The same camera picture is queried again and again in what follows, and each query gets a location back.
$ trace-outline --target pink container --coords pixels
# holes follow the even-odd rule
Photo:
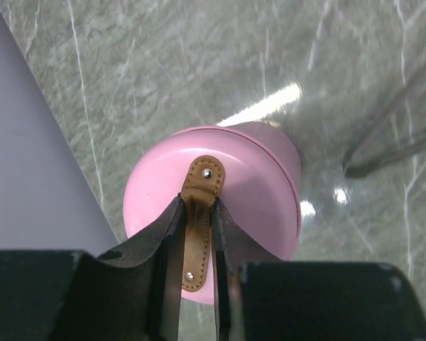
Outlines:
[[[211,155],[224,165],[220,195],[235,222],[262,247],[289,260],[300,233],[298,153],[279,129],[261,122],[200,126],[169,136],[133,169],[124,195],[124,224],[131,237],[153,222],[181,191],[191,162]],[[182,297],[214,304],[212,258],[205,285]]]

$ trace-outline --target brown strap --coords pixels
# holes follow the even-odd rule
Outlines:
[[[224,184],[224,167],[213,156],[200,156],[190,166],[181,196],[187,209],[182,287],[195,292],[205,283],[210,254],[209,213]]]

